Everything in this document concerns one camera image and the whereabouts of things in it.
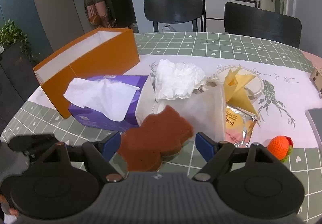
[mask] white cabinet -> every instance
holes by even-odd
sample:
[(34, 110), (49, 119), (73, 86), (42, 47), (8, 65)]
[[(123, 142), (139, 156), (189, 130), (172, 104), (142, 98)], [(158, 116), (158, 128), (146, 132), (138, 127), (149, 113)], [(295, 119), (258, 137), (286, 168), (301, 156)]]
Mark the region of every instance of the white cabinet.
[(227, 2), (239, 3), (258, 8), (257, 1), (250, 0), (203, 0), (203, 31), (225, 33), (225, 4)]

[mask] orange box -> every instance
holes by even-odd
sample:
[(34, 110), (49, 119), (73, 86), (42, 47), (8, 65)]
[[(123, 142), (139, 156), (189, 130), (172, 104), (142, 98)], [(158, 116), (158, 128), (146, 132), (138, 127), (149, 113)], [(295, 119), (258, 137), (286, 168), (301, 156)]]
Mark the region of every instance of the orange box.
[(57, 111), (70, 116), (63, 96), (74, 78), (122, 75), (140, 61), (131, 29), (97, 28), (60, 48), (33, 68)]

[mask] purple tissue box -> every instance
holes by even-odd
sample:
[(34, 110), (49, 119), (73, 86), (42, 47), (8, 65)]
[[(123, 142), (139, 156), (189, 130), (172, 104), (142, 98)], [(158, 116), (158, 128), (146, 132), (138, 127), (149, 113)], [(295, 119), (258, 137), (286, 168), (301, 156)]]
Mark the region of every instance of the purple tissue box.
[(105, 76), (95, 76), (88, 78), (87, 80), (101, 80), (109, 79), (111, 82), (122, 82), (132, 86), (140, 88), (134, 94), (125, 118), (121, 122), (112, 121), (107, 118), (103, 113), (90, 109), (88, 107), (81, 108), (74, 104), (71, 104), (68, 108), (69, 112), (75, 117), (75, 119), (84, 126), (94, 127), (104, 130), (111, 131), (126, 131), (130, 128), (139, 127), (138, 121), (136, 119), (136, 108), (139, 102), (139, 98), (143, 89), (143, 86), (148, 79), (148, 76), (133, 76), (133, 75), (105, 75)]

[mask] green checkered tablecloth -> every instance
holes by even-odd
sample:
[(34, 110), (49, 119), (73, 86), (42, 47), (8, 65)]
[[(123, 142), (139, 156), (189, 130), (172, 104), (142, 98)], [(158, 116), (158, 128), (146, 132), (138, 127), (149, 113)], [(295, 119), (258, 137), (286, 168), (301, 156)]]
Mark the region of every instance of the green checkered tablecloth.
[[(299, 49), (246, 36), (171, 32), (135, 34), (135, 39), (141, 55), (208, 56), (287, 66), (306, 72), (310, 72), (313, 68), (312, 63)], [(71, 145), (102, 140), (110, 133), (106, 130), (85, 127), (72, 116), (64, 120), (56, 110), (27, 101), (2, 132), (1, 141), (8, 142), (15, 135), (52, 132), (58, 140), (64, 142), (69, 140)], [(110, 163), (121, 174), (126, 173), (126, 163), (118, 154), (114, 155)], [(159, 171), (184, 172), (192, 177), (205, 164), (205, 160), (195, 148), (194, 139), (191, 139), (184, 143), (178, 156), (164, 161)], [(81, 162), (72, 162), (72, 165), (85, 170)], [(242, 163), (236, 163), (233, 169), (242, 166)], [(299, 216), (306, 223), (315, 223), (322, 216), (322, 167), (318, 148), (294, 149), (285, 166), (300, 179), (305, 188), (305, 199), (299, 210)]]

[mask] chair backrest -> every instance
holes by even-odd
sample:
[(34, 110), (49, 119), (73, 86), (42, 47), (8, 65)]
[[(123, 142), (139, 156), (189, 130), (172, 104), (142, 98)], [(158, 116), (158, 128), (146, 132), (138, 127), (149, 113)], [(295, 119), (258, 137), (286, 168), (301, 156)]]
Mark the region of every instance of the chair backrest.
[(202, 16), (202, 0), (144, 0), (145, 17), (154, 22), (180, 24)]
[(232, 34), (273, 40), (298, 48), (302, 23), (287, 15), (238, 3), (226, 3), (225, 30)]

